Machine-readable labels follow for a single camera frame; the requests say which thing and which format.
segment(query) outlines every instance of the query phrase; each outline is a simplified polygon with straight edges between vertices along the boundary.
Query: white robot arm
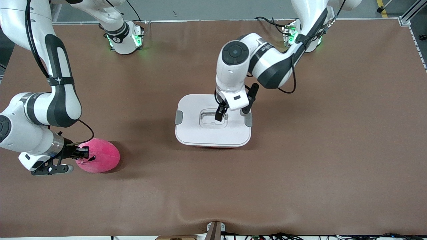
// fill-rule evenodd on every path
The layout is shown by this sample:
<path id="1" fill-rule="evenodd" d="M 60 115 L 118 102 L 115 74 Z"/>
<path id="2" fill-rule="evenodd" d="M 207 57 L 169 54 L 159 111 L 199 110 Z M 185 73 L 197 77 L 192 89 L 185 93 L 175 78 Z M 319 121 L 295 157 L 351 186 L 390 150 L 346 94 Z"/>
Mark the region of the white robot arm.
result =
<path id="1" fill-rule="evenodd" d="M 67 51 L 52 28 L 49 1 L 33 0 L 27 5 L 27 0 L 2 0 L 0 25 L 9 39 L 30 50 L 26 9 L 30 11 L 35 47 L 47 66 L 47 82 L 52 92 L 20 93 L 12 98 L 0 113 L 0 147 L 21 152 L 19 160 L 33 175 L 70 172 L 72 166 L 53 165 L 53 159 L 87 157 L 88 149 L 70 146 L 70 140 L 47 128 L 69 127 L 82 114 Z M 43 168 L 46 162 L 49 168 Z"/>
<path id="2" fill-rule="evenodd" d="M 107 33 L 114 50 L 130 54 L 142 46 L 143 29 L 131 21 L 124 21 L 115 9 L 125 0 L 66 0 L 72 7 L 82 10 L 96 20 Z"/>
<path id="3" fill-rule="evenodd" d="M 227 109 L 241 109 L 243 114 L 249 113 L 257 89 L 251 91 L 250 88 L 249 93 L 246 93 L 244 82 L 247 72 L 265 88 L 283 86 L 304 52 L 314 49 L 318 39 L 335 20 L 328 18 L 331 16 L 328 13 L 328 0 L 291 2 L 301 21 L 301 29 L 295 43 L 286 52 L 279 52 L 256 33 L 243 35 L 222 47 L 216 66 L 215 97 L 219 103 L 215 115 L 217 121 L 222 121 Z M 361 0 L 339 0 L 347 9 L 356 7 L 360 2 Z"/>

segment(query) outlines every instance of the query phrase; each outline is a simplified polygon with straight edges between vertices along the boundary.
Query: brown tabletop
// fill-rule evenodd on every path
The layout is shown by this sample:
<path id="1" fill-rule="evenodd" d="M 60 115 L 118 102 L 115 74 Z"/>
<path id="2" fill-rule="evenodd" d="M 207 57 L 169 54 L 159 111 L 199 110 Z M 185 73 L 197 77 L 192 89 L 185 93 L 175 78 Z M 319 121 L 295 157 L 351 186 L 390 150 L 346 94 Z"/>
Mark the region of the brown tabletop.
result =
<path id="1" fill-rule="evenodd" d="M 224 43 L 256 32 L 283 46 L 280 33 L 255 21 L 145 27 L 144 50 L 121 56 L 96 25 L 55 26 L 82 120 L 122 160 L 108 174 L 33 177 L 0 149 L 0 237 L 195 234 L 212 220 L 241 234 L 427 234 L 427 75 L 407 27 L 337 21 L 296 67 L 294 94 L 260 89 L 238 149 L 180 144 L 178 101 L 213 93 Z M 49 89 L 16 47 L 1 109 Z M 62 131 L 90 136 L 79 124 Z"/>

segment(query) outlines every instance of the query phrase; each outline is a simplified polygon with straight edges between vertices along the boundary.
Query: yellow floor stripe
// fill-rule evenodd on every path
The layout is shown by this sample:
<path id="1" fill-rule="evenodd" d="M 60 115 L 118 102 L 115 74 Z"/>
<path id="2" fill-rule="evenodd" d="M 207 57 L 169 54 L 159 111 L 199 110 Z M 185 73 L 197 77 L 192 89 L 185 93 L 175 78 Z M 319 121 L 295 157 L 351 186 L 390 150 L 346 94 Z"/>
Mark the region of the yellow floor stripe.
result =
<path id="1" fill-rule="evenodd" d="M 378 7 L 382 7 L 382 6 L 384 6 L 383 0 L 377 0 L 377 3 L 378 3 Z M 381 16 L 382 16 L 383 18 L 388 18 L 388 16 L 387 16 L 387 12 L 386 12 L 386 10 L 385 10 L 385 9 L 381 12 Z"/>

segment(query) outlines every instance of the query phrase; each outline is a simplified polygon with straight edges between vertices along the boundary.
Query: pink fabric ball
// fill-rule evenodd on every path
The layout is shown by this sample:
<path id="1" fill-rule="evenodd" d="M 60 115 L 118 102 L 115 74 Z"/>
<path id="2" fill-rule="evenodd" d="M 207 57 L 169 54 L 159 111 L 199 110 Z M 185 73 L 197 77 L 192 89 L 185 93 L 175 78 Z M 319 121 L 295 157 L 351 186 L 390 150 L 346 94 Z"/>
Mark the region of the pink fabric ball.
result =
<path id="1" fill-rule="evenodd" d="M 87 143 L 82 143 L 79 147 L 89 147 L 89 158 L 76 160 L 77 165 L 86 172 L 103 173 L 115 168 L 120 161 L 119 150 L 110 142 L 94 138 Z"/>

